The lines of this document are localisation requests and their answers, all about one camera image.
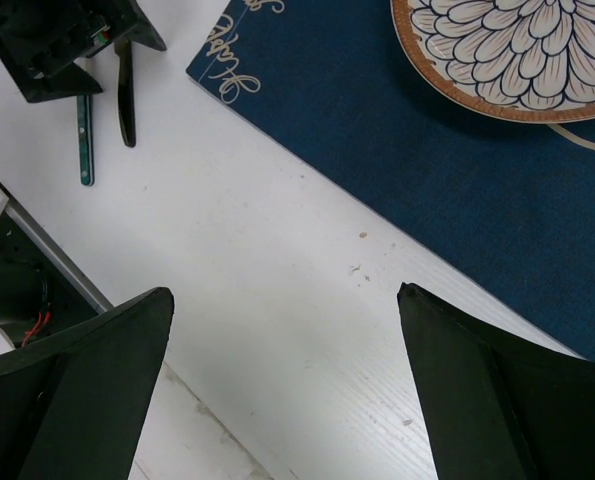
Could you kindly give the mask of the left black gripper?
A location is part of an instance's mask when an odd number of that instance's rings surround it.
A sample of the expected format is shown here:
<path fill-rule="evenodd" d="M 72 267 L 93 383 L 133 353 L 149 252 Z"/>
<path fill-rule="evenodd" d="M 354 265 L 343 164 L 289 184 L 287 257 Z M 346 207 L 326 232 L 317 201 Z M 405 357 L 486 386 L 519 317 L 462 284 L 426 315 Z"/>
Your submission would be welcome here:
<path fill-rule="evenodd" d="M 126 2 L 125 14 L 125 39 L 167 49 L 137 1 Z M 106 46 L 121 21 L 120 1 L 0 1 L 0 60 L 29 103 L 100 94 L 101 85 L 73 63 Z"/>

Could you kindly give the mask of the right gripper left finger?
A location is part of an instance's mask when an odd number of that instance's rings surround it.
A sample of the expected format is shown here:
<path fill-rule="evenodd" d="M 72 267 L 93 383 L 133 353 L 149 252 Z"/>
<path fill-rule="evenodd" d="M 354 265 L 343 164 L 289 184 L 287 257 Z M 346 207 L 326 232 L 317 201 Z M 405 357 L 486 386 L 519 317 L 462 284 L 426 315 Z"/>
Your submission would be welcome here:
<path fill-rule="evenodd" d="M 0 479 L 128 478 L 173 314 L 158 287 L 0 355 Z"/>

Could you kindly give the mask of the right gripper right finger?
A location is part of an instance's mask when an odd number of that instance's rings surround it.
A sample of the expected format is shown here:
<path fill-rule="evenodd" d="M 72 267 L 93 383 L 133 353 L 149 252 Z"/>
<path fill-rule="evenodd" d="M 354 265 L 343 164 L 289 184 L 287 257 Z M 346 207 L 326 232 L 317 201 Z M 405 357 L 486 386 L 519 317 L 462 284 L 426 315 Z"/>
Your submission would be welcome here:
<path fill-rule="evenodd" d="M 416 284 L 397 295 L 441 479 L 595 479 L 595 363 L 532 343 Z"/>

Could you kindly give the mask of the teal patterned handle cutlery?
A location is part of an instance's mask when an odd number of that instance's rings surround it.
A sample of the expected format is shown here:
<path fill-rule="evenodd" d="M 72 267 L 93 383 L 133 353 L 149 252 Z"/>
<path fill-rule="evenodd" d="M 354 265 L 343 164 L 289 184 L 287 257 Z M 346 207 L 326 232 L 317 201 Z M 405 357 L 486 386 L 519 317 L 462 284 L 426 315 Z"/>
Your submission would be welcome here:
<path fill-rule="evenodd" d="M 95 181 L 91 96 L 77 97 L 77 130 L 80 182 L 91 187 Z"/>

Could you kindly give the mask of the dark blue cloth napkin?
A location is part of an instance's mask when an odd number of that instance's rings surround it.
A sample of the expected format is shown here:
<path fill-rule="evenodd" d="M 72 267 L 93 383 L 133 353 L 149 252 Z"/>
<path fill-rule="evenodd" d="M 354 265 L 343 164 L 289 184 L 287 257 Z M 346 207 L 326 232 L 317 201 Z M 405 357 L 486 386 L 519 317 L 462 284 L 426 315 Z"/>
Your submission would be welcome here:
<path fill-rule="evenodd" d="M 233 1 L 187 74 L 595 361 L 595 120 L 469 111 L 415 71 L 386 1 Z"/>

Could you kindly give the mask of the floral patterned plate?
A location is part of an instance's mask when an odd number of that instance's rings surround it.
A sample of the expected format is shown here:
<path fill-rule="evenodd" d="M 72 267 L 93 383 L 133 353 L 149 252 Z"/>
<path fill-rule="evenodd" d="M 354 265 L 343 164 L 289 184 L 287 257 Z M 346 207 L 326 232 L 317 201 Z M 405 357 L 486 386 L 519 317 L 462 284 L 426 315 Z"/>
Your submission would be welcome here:
<path fill-rule="evenodd" d="M 393 1 L 423 80 L 476 113 L 525 124 L 595 119 L 595 1 Z"/>

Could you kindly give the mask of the black table knife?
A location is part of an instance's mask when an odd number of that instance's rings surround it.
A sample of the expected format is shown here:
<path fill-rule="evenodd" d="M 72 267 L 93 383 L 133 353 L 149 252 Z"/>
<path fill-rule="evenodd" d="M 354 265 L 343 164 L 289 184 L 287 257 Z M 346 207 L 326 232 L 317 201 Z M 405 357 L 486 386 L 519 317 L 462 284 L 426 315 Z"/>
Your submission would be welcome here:
<path fill-rule="evenodd" d="M 114 43 L 114 50 L 119 58 L 117 101 L 120 131 L 124 144 L 128 148 L 134 148 L 137 139 L 131 42 L 126 39 L 118 40 Z"/>

